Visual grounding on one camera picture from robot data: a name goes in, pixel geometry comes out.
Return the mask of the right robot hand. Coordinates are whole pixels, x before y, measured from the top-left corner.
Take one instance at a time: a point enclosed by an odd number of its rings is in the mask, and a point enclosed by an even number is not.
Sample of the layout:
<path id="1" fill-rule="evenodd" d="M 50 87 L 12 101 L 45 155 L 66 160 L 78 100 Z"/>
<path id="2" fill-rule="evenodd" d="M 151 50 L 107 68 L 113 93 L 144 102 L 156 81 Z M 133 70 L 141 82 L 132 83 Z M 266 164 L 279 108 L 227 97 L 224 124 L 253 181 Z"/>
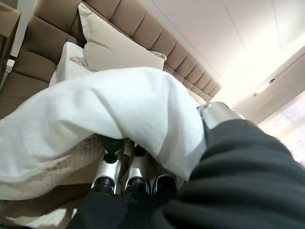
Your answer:
<path id="1" fill-rule="evenodd" d="M 302 229 L 305 169 L 276 138 L 228 106 L 200 106 L 206 149 L 177 190 L 89 194 L 71 229 Z"/>

